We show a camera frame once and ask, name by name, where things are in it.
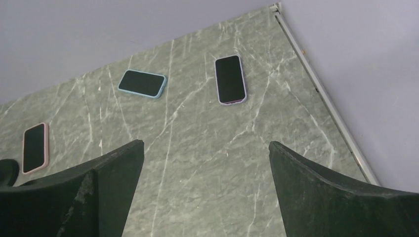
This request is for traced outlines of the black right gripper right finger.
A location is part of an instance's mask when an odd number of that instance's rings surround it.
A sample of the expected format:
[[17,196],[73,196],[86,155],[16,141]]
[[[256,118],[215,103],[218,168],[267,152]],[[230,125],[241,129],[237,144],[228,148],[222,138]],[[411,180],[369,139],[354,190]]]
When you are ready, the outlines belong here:
[[417,193],[350,178],[277,141],[269,159],[287,236],[418,236]]

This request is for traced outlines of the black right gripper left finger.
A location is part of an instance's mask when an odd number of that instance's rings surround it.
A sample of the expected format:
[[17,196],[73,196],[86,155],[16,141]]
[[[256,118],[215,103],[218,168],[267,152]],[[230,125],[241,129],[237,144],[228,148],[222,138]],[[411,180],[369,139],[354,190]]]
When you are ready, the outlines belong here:
[[133,140],[90,161],[0,190],[3,237],[120,237],[144,163]]

